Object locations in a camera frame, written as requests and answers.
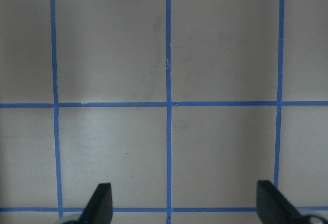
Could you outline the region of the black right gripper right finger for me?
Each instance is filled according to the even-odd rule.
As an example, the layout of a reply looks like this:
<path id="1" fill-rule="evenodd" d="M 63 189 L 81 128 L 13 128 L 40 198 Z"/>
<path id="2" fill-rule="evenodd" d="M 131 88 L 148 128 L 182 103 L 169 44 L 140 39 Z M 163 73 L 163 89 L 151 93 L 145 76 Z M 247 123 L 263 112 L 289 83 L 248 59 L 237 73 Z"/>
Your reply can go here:
<path id="1" fill-rule="evenodd" d="M 302 215 L 269 180 L 258 180 L 256 210 L 263 224 L 302 223 Z"/>

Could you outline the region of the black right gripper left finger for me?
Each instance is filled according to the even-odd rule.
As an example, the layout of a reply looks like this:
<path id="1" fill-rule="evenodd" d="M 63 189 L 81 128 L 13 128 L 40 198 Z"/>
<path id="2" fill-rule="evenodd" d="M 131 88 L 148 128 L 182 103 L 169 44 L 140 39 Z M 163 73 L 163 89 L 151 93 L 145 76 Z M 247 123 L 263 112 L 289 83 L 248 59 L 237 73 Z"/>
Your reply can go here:
<path id="1" fill-rule="evenodd" d="M 113 200 L 110 183 L 100 183 L 84 211 L 80 223 L 110 224 L 113 217 Z"/>

